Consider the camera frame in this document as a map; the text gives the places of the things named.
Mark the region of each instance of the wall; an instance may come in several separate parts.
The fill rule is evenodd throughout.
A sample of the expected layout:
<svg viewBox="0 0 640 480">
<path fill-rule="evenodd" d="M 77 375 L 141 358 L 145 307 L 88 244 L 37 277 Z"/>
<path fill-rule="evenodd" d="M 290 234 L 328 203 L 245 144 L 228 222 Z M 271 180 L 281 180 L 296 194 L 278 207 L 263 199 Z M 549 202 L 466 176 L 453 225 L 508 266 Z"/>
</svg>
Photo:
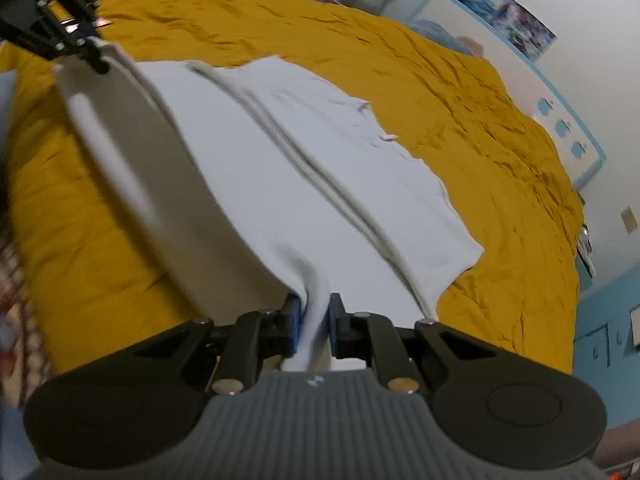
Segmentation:
<svg viewBox="0 0 640 480">
<path fill-rule="evenodd" d="M 582 190 L 598 271 L 592 294 L 640 262 L 640 232 L 627 235 L 620 219 L 629 205 L 640 218 L 640 0 L 516 1 L 558 35 L 537 66 L 607 154 Z M 400 4 L 386 14 L 402 21 L 411 13 Z"/>
<path fill-rule="evenodd" d="M 598 366 L 591 349 L 574 354 L 574 370 L 602 396 L 609 427 L 640 418 L 640 351 L 633 346 L 629 313 L 640 304 L 640 266 L 584 300 L 578 308 L 576 335 L 584 336 L 604 327 L 608 341 L 608 363 Z"/>
</svg>

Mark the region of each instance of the mattress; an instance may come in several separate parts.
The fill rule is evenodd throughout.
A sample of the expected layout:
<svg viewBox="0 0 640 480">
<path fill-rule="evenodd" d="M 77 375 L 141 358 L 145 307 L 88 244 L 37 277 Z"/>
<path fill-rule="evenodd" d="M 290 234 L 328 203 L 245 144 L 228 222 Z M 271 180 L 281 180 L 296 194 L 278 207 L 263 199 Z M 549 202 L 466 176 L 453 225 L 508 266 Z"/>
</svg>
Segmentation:
<svg viewBox="0 0 640 480">
<path fill-rule="evenodd" d="M 393 20 L 308 0 L 101 2 L 113 21 L 105 38 L 136 60 L 239 66 L 277 54 L 371 102 L 485 248 L 440 298 L 440 319 L 570 371 L 581 206 L 551 138 L 489 63 Z M 197 316 L 79 142 L 50 64 L 7 46 L 0 70 L 12 68 L 11 216 L 56 369 Z"/>
</svg>

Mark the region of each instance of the wall outlet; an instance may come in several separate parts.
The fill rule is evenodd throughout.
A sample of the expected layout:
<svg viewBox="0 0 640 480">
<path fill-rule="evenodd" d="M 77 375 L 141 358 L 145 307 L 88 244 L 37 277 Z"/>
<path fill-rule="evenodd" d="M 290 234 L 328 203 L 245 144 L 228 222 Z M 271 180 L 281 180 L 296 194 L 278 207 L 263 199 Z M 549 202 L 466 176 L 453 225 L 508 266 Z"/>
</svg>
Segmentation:
<svg viewBox="0 0 640 480">
<path fill-rule="evenodd" d="M 625 229 L 628 234 L 638 230 L 638 221 L 634 216 L 634 212 L 631 211 L 631 207 L 627 207 L 622 213 L 620 213 L 620 218 L 622 218 L 622 222 L 625 225 Z"/>
</svg>

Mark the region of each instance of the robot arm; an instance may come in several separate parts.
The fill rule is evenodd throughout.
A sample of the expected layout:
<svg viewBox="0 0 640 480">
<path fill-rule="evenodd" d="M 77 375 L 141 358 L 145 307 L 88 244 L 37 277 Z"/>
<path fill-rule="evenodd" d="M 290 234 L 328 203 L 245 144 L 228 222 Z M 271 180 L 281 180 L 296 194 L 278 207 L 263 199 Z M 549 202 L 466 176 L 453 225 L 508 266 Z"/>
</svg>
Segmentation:
<svg viewBox="0 0 640 480">
<path fill-rule="evenodd" d="M 57 2 L 79 26 L 69 31 L 49 5 Z M 108 72 L 89 36 L 94 28 L 98 0 L 0 0 L 0 37 L 45 59 L 79 56 L 97 73 Z"/>
</svg>

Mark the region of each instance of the metal screw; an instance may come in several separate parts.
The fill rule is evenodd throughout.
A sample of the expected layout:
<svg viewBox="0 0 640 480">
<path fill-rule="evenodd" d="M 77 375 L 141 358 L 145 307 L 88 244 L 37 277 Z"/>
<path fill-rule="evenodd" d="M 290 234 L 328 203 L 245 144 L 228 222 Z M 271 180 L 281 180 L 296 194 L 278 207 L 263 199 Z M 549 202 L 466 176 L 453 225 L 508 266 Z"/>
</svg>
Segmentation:
<svg viewBox="0 0 640 480">
<path fill-rule="evenodd" d="M 420 383 L 409 377 L 396 377 L 391 379 L 386 387 L 398 394 L 412 394 L 420 388 Z"/>
<path fill-rule="evenodd" d="M 244 384 L 238 379 L 218 379 L 211 389 L 219 395 L 235 395 L 244 390 Z"/>
</svg>

